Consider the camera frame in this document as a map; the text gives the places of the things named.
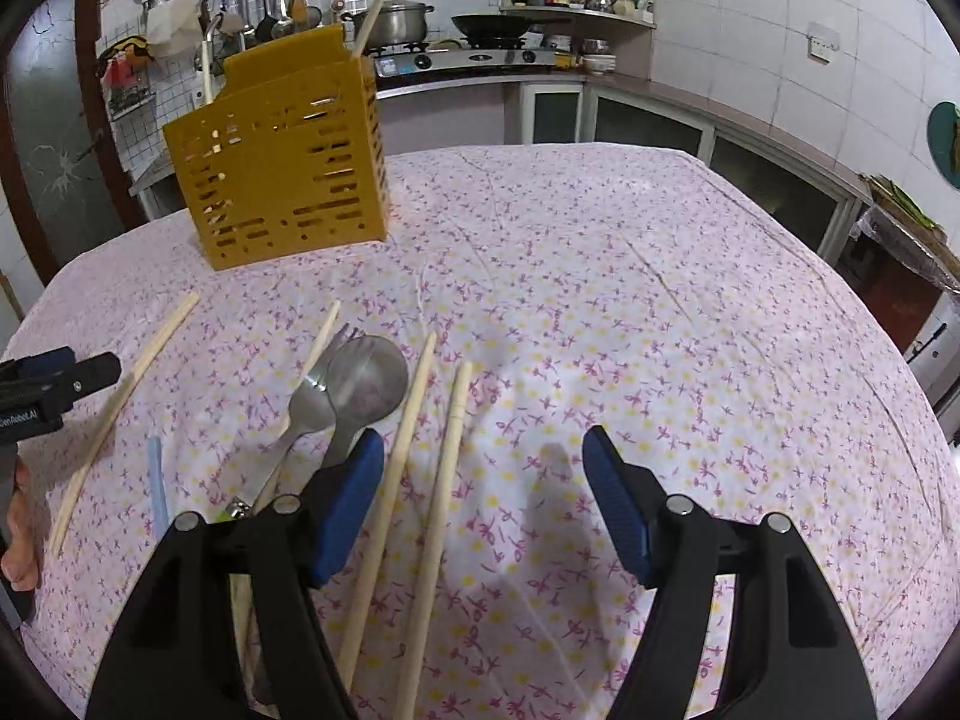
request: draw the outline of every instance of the pink floral pattern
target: pink floral pattern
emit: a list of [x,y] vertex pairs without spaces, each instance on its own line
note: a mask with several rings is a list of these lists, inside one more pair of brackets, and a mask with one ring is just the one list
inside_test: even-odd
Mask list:
[[[211,517],[277,423],[323,315],[438,359],[368,620],[354,700],[390,717],[457,361],[477,362],[418,718],[601,718],[653,594],[616,560],[579,457],[602,423],[668,491],[724,517],[784,511],[863,653],[881,717],[960,617],[960,485],[901,356],[843,281],[700,162],[630,146],[497,146],[390,161],[380,244],[216,274],[186,213],[78,258],[8,348],[70,344],[125,365],[189,290],[200,304],[138,386],[44,556],[27,647],[83,710],[150,556],[146,437],[171,512]],[[107,394],[25,442],[41,522],[56,512]],[[400,415],[379,428],[392,438]],[[329,435],[296,446],[298,490]],[[337,651],[362,535],[316,603]],[[712,705],[733,585],[717,581],[690,712]]]

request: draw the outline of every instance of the brown wooden door frame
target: brown wooden door frame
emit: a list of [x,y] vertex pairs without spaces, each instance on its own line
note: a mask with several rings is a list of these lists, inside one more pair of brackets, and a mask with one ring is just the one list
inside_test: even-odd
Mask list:
[[[19,25],[11,29],[0,42],[0,181],[6,191],[7,202],[17,231],[23,240],[37,275],[44,284],[59,270],[56,258],[50,250],[46,233],[37,218],[37,212],[30,201],[30,191],[23,177],[20,159],[13,140],[13,125],[10,119],[10,101],[7,92],[7,62],[13,44],[30,22],[32,14],[46,0],[38,0],[24,8]],[[80,98],[83,100],[83,112],[90,131],[90,142],[94,143],[93,152],[100,165],[100,172],[107,185],[113,207],[123,225],[131,230],[146,223],[147,218],[139,203],[130,196],[130,177],[124,172],[113,141],[107,117],[107,105],[104,103],[100,80],[96,74],[96,42],[100,37],[100,0],[75,0],[75,38],[77,47],[77,79],[80,84]]]

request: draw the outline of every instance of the yellow utensil holder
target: yellow utensil holder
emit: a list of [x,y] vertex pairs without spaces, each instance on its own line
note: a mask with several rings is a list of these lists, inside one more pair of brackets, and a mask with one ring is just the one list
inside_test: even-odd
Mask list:
[[229,57],[210,105],[163,127],[214,269],[385,240],[376,76],[342,25]]

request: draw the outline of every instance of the cracked glass decoration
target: cracked glass decoration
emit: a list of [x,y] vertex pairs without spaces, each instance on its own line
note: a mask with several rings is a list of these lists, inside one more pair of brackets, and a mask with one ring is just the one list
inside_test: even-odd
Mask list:
[[59,265],[121,235],[93,153],[77,79],[75,0],[47,0],[7,61],[7,98],[20,169]]

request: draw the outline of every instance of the pot lid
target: pot lid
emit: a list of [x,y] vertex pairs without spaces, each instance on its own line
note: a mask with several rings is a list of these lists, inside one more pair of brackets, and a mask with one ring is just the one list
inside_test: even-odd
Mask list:
[[414,2],[412,0],[387,0],[383,4],[384,10],[424,10],[425,2]]

